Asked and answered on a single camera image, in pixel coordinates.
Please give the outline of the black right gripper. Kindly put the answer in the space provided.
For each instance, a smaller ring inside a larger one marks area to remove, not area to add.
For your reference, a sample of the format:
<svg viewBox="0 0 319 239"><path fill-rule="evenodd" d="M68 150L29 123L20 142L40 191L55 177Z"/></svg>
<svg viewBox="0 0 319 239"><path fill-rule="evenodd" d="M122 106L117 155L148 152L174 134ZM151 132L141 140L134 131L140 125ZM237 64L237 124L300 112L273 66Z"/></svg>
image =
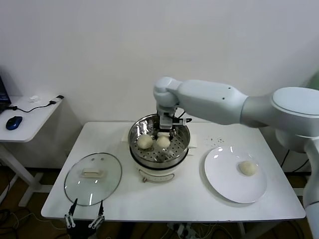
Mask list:
<svg viewBox="0 0 319 239"><path fill-rule="evenodd" d="M173 139L177 135L177 131L174 128L174 125L161 125L156 124L154 126L154 130L152 132L153 139L158 138L158 132L169 132L169 138Z"/></svg>

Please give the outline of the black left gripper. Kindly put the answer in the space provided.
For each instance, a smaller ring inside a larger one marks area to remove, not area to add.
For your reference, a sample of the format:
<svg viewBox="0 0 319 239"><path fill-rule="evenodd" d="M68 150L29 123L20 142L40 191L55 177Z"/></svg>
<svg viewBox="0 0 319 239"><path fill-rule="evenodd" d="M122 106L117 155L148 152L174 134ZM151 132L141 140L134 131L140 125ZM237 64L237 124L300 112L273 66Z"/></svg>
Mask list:
<svg viewBox="0 0 319 239"><path fill-rule="evenodd" d="M89 221L75 221L73 214L77 206L78 199L76 198L72 206L70 207L68 214L64 215L66 227L68 228L68 234L72 239L88 239L90 236L96 233L96 229L104 222L104 208L103 200L100 202L98 216L91 222Z"/></svg>

